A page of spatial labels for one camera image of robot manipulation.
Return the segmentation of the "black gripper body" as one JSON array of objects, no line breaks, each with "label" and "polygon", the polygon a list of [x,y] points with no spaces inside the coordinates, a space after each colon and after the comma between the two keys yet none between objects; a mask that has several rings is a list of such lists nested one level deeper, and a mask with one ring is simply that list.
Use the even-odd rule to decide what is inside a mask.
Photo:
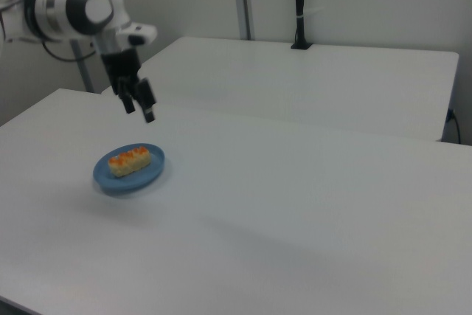
[{"label": "black gripper body", "polygon": [[115,95],[134,96],[139,82],[138,71],[141,62],[136,49],[126,49],[120,53],[101,55],[105,72]]}]

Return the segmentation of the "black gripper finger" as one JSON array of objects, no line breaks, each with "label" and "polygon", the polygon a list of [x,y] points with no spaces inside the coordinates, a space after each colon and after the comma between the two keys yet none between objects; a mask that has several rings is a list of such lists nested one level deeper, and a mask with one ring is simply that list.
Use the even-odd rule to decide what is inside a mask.
[{"label": "black gripper finger", "polygon": [[151,123],[155,120],[153,113],[153,106],[156,104],[152,88],[147,78],[140,80],[136,84],[136,96],[146,123]]},{"label": "black gripper finger", "polygon": [[134,88],[127,83],[120,83],[118,86],[118,97],[121,99],[127,114],[135,112],[133,104]]}]

